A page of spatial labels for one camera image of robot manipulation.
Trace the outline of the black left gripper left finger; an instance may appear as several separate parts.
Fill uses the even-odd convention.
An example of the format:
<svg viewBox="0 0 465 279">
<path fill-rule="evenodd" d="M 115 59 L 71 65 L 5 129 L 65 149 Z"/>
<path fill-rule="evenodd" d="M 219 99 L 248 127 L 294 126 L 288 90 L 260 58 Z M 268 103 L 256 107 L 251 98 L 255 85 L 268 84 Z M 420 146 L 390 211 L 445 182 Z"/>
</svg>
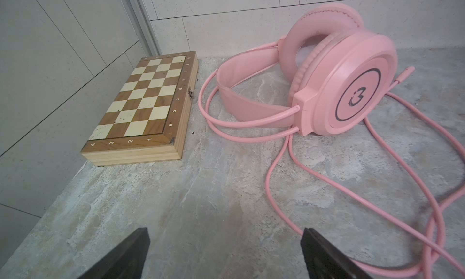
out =
<svg viewBox="0 0 465 279">
<path fill-rule="evenodd" d="M 79 279 L 140 279 L 150 246 L 147 228 L 138 228 Z"/>
</svg>

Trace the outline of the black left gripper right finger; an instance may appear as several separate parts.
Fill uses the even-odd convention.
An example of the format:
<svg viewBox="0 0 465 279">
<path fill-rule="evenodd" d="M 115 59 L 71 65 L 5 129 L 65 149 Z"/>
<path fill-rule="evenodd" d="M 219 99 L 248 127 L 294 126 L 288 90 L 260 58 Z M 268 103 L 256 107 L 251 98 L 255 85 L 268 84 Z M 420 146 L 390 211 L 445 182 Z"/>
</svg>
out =
<svg viewBox="0 0 465 279">
<path fill-rule="evenodd" d="M 310 279 L 372 279 L 313 228 L 305 228 L 300 246 Z"/>
</svg>

